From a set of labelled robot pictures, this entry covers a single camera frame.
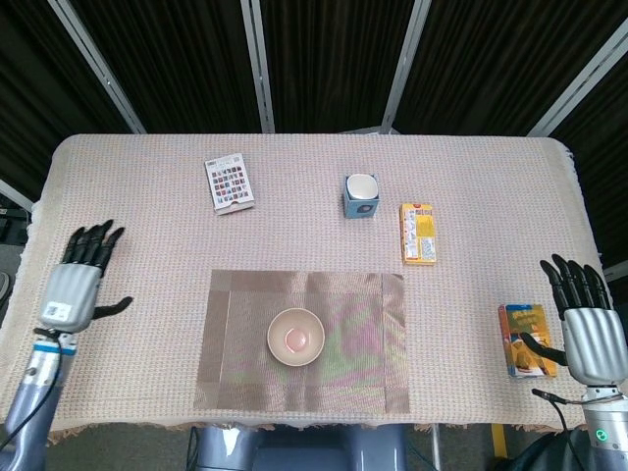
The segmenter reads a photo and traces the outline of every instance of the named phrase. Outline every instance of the green light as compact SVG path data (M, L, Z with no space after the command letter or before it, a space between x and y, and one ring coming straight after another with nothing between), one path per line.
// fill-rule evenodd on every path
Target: green light
M598 440L600 442L605 442L608 440L608 434L602 429L596 430L596 437L598 437Z

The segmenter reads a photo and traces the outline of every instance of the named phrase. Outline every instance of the black cable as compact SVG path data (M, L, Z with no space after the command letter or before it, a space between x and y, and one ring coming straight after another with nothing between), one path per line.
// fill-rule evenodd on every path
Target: black cable
M32 419L35 416L37 412L39 412L39 409L43 407L43 404L46 403L46 400L48 400L48 398L50 397L50 394L52 394L52 392L55 389L55 386L57 385L57 381L59 380L59 375L61 374L61 367L63 365L63 347L61 346L61 342L59 341L58 337L54 337L50 335L48 336L48 338L54 340L57 343L57 346L59 347L59 363L57 364L57 370L55 371L55 376L52 378L52 383L50 383L50 386L48 387L48 391L46 391L46 394L41 399L41 401L39 401L39 403L36 405L34 409L32 409L32 412L29 413L26 419L24 419L22 423L18 427L16 427L16 429L11 434L9 434L9 437L7 437L7 439L0 445L0 451L2 451L10 442L12 442L13 439L18 435L20 430L30 421L30 419Z
M417 457L418 457L421 461L423 461L423 463L424 463L424 464L425 464L428 468L430 468L432 471L439 471L438 469L436 469L436 466L434 466L434 465L430 462L430 460L429 460L428 458L426 458L426 457L425 457L425 456L421 453L421 451L419 451L419 450L417 449L417 447L416 447L416 446L414 446L414 445L412 444L412 442L408 442L408 447L410 448L410 450L412 450L412 452L413 452L413 453L414 453L414 454L415 454L415 455L416 455L416 456L417 456Z
M194 441L194 451L192 454L192 438L195 438ZM186 462L185 462L185 471L194 471L196 468L196 462L198 461L198 429L196 427L192 427L189 429L189 438L187 439L187 453Z
M576 463L578 463L578 467L582 471L586 471L584 465L582 464L582 461L580 461L580 458L576 454L576 448L574 447L573 443L571 442L571 436L569 435L569 429L567 429L567 423L565 422L565 417L562 415L562 411L560 410L560 408L556 405L556 403L553 400L550 400L549 403L551 404L551 406L554 409L556 409L556 412L558 412L558 417L560 417L560 423L562 424L562 432L565 434L565 437L567 437L567 444L569 445L569 448L571 449L571 452L573 453L573 457L576 459Z

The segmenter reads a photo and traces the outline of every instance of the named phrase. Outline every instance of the brown placemat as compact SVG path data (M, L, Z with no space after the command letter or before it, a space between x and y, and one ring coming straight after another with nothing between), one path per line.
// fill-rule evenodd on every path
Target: brown placemat
M211 280L195 408L409 412L401 276L214 270ZM326 333L321 355L297 368L266 342L292 307Z

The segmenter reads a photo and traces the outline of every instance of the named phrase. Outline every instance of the beige tablecloth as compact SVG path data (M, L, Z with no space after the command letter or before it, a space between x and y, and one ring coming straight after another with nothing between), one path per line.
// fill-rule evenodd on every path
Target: beige tablecloth
M242 152L255 208L214 214L203 161ZM345 175L377 175L374 219L341 211ZM432 203L438 263L400 262L398 207ZM558 427L532 396L575 398L557 379L508 378L497 307L539 302L561 344L539 260L553 252L600 267L571 159L545 138L399 135L77 135L54 155L0 331L0 416L30 354L52 267L79 226L127 228L100 290L122 315L79 335L54 422L416 424ZM399 273L405 279L409 414L263 413L193 408L212 269ZM583 422L565 408L569 425Z

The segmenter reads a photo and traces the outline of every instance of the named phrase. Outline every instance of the bowl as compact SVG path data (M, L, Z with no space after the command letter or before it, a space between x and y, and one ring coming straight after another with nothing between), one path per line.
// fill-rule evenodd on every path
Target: bowl
M280 312L268 327L268 347L287 366L305 366L323 350L325 329L314 313L300 307Z

